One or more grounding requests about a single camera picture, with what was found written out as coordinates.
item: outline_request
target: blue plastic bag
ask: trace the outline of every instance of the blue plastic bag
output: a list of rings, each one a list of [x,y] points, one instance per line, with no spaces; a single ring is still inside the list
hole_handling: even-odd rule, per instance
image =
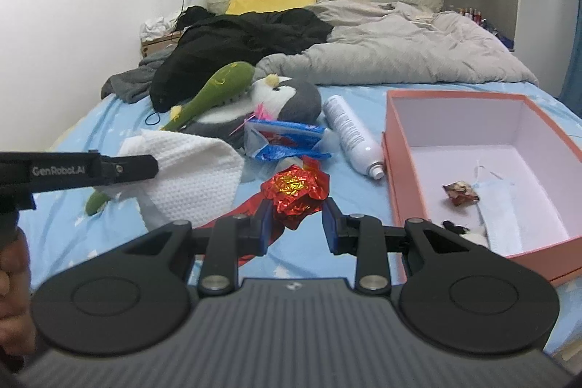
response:
[[[244,125],[244,150],[257,161],[307,155],[331,157],[334,133],[320,125],[251,119]]]

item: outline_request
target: finger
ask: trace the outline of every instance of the finger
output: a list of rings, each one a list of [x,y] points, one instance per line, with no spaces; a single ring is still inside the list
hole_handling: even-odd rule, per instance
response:
[[[0,269],[7,273],[24,272],[28,268],[28,245],[24,233],[18,230],[18,239],[0,252]]]
[[[6,296],[10,291],[10,278],[6,272],[0,271],[0,296]]]
[[[34,352],[36,329],[30,312],[0,322],[0,345],[8,355],[28,355]]]
[[[10,275],[9,285],[8,293],[0,297],[0,326],[2,324],[1,318],[24,314],[28,310],[30,302],[29,272],[13,273]]]

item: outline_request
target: light blue bedsheet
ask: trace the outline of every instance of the light blue bedsheet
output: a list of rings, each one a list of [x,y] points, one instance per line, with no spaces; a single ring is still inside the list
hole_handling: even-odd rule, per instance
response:
[[[539,104],[576,143],[582,146],[582,120],[554,98],[529,83],[489,83],[485,85],[414,85],[393,87],[322,87],[323,99],[342,94],[375,136],[380,136],[385,117],[385,94],[389,88],[456,89],[522,93]],[[97,149],[114,156],[128,136],[145,125],[152,112],[147,97],[136,104],[125,104],[111,95],[93,109],[57,148],[58,151],[80,152]],[[161,124],[168,121],[162,115]],[[360,176],[338,154],[324,164],[331,177],[331,196],[344,213],[364,213],[392,223],[386,184]],[[235,205],[259,191],[259,179],[241,184]],[[28,237],[31,254],[33,288],[56,272],[83,262],[146,232],[137,203],[133,200],[111,202],[105,210],[87,217],[84,205],[92,189],[49,192],[35,196],[38,209],[23,212],[20,225]],[[240,268],[241,277],[346,277],[353,283],[355,258],[333,256],[321,228],[321,215],[305,219],[296,231],[286,230],[264,257],[257,257]],[[582,335],[582,277],[560,288],[561,312],[558,323],[546,345],[554,352],[564,343]]]

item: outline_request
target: white towel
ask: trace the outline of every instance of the white towel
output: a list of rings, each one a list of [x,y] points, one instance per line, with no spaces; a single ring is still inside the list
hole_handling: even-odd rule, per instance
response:
[[[244,160],[222,140],[142,130],[123,141],[118,155],[158,160],[154,179],[101,189],[118,200],[136,197],[150,230],[178,219],[199,227],[232,210]]]

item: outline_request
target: stuffed animal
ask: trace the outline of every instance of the stuffed animal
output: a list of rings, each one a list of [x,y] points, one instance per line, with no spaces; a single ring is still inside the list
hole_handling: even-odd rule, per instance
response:
[[[249,91],[240,93],[247,78],[252,77],[249,67],[253,69],[248,63],[236,62],[219,69],[192,101],[173,108],[170,122],[162,129],[219,138],[238,149],[244,145],[244,121],[258,109],[270,120],[316,123],[321,114],[321,96],[316,86],[301,79],[271,74],[255,81]],[[224,103],[233,96],[238,100],[208,110],[210,103]],[[95,191],[85,211],[92,216],[109,200],[107,194]]]
[[[162,130],[177,132],[200,114],[237,97],[251,85],[253,74],[254,67],[243,61],[235,61],[222,67],[188,104],[172,108],[172,118]]]
[[[180,132],[220,138],[238,149],[244,145],[244,121],[259,110],[265,119],[315,124],[321,96],[307,81],[271,74],[255,81],[240,100],[209,110]]]

